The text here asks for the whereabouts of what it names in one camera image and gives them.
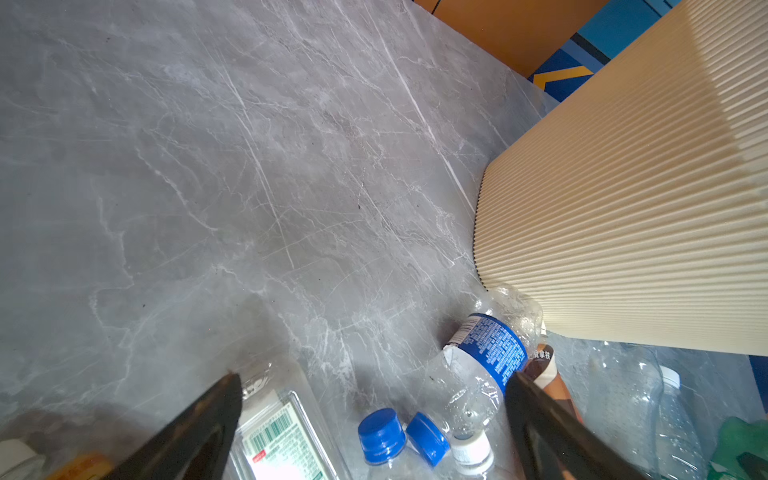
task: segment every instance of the plastic bottle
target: plastic bottle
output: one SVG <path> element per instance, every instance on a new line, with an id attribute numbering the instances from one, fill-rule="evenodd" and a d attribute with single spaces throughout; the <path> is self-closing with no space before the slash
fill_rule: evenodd
<path id="1" fill-rule="evenodd" d="M 680 400 L 680 375 L 661 367 L 664 391 L 656 423 L 659 475 L 669 480 L 702 480 L 705 475 L 701 445 Z"/>
<path id="2" fill-rule="evenodd" d="M 541 330 L 541 307 L 510 287 L 481 295 L 468 319 L 425 368 L 411 425 L 442 433 L 457 470 L 481 475 L 493 465 L 484 428 L 498 411 L 507 381 L 528 361 Z M 412 438 L 430 465 L 441 458 Z"/>
<path id="3" fill-rule="evenodd" d="M 649 478 L 658 477 L 656 418 L 662 391 L 653 352 L 605 342 L 590 356 L 584 424 Z"/>
<path id="4" fill-rule="evenodd" d="M 368 415 L 357 427 L 363 456 L 370 465 L 368 480 L 429 480 L 430 467 L 419 454 L 406 448 L 406 434 L 393 409 Z"/>
<path id="5" fill-rule="evenodd" d="M 243 409 L 230 462 L 240 480 L 348 480 L 301 366 L 288 356 L 238 369 Z"/>

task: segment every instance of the barcode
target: barcode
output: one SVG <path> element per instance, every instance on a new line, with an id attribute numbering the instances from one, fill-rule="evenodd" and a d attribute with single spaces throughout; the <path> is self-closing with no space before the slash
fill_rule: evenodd
<path id="1" fill-rule="evenodd" d="M 449 340 L 449 344 L 458 345 L 463 342 L 464 339 L 467 338 L 467 335 L 469 335 L 472 329 L 478 324 L 480 319 L 481 317 L 479 316 L 470 315 L 467 321 L 462 324 L 461 328 L 456 330 L 456 333 L 453 334 Z"/>
<path id="2" fill-rule="evenodd" d="M 253 444 L 253 447 L 256 449 L 256 453 L 264 450 L 267 445 L 279 437 L 280 434 L 285 432 L 286 429 L 290 426 L 290 415 L 288 412 L 285 412 L 281 416 L 274 419 L 261 432 L 251 436 L 250 441 Z"/>

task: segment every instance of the bottle neck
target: bottle neck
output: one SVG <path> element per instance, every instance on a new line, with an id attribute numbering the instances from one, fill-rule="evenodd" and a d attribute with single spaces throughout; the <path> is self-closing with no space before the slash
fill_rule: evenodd
<path id="1" fill-rule="evenodd" d="M 397 460 L 397 458 L 398 458 L 398 457 L 402 457 L 402 456 L 403 456 L 403 454 L 405 454 L 407 450 L 408 450 L 408 445 L 403 445 L 403 446 L 402 446 L 402 448 L 400 449 L 400 451 L 399 451 L 399 452 L 397 452 L 397 453 L 392 453 L 392 454 L 389 456 L 389 458 L 386 460 L 386 462 L 380 463 L 379 465 L 382 465 L 382 466 L 384 466 L 385 468 L 386 468 L 387 466 L 389 466 L 389 467 L 391 468 L 391 467 L 392 467 L 392 463 L 393 463 L 395 460 Z"/>
<path id="2" fill-rule="evenodd" d="M 666 393 L 667 395 L 678 396 L 680 395 L 680 389 L 670 385 L 669 383 L 664 382 L 664 393 Z"/>
<path id="3" fill-rule="evenodd" d="M 395 460 L 397 459 L 398 456 L 400 456 L 401 453 L 402 452 L 399 452 L 397 455 L 393 455 L 392 457 L 388 458 L 386 461 L 381 462 L 381 463 L 370 463 L 370 462 L 368 462 L 368 465 L 371 465 L 374 468 L 383 468 L 383 469 L 391 468 L 395 464 Z"/>

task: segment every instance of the crushed plastic bottle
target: crushed plastic bottle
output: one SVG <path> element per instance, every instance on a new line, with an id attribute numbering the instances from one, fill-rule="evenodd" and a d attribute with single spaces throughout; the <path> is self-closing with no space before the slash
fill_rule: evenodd
<path id="1" fill-rule="evenodd" d="M 701 444 L 680 401 L 680 375 L 666 366 L 661 367 L 661 375 L 664 391 L 656 422 L 659 475 L 668 480 L 702 480 L 705 471 Z"/>
<path id="2" fill-rule="evenodd" d="M 646 347 L 604 342 L 590 356 L 584 424 L 648 478 L 658 478 L 656 418 L 661 370 Z"/>
<path id="3" fill-rule="evenodd" d="M 483 431 L 502 403 L 509 378 L 525 367 L 535 349 L 542 314 L 535 301 L 511 287 L 488 291 L 473 307 L 474 313 L 427 363 L 415 418 L 420 425 L 433 424 L 430 429 L 448 439 L 459 469 L 474 472 L 478 465 L 493 463 Z M 412 440 L 420 452 L 429 450 Z M 471 455 L 464 458 L 467 452 Z M 422 455 L 430 465 L 440 461 Z"/>
<path id="4" fill-rule="evenodd" d="M 288 356 L 240 372 L 243 411 L 230 463 L 239 480 L 349 480 L 301 366 Z"/>

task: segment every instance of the empty water bottle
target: empty water bottle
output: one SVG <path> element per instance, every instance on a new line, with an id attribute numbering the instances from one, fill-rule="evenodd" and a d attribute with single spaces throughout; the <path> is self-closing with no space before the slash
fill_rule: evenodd
<path id="1" fill-rule="evenodd" d="M 657 477 L 654 432 L 661 395 L 655 354 L 643 346 L 605 342 L 590 356 L 584 424 L 649 478 Z"/>
<path id="2" fill-rule="evenodd" d="M 368 415 L 357 427 L 369 467 L 368 480 L 429 480 L 434 473 L 419 454 L 406 448 L 406 434 L 393 409 Z"/>
<path id="3" fill-rule="evenodd" d="M 484 293 L 473 312 L 427 363 L 416 399 L 418 421 L 411 424 L 433 432 L 430 439 L 442 433 L 439 441 L 449 440 L 462 472 L 484 472 L 493 464 L 484 428 L 498 411 L 512 373 L 528 361 L 541 331 L 541 307 L 513 288 Z M 413 436 L 412 443 L 427 462 L 437 465 L 441 450 L 424 447 Z"/>
<path id="4" fill-rule="evenodd" d="M 702 480 L 705 476 L 701 444 L 680 400 L 680 375 L 661 367 L 664 391 L 656 423 L 659 474 L 668 480 Z"/>

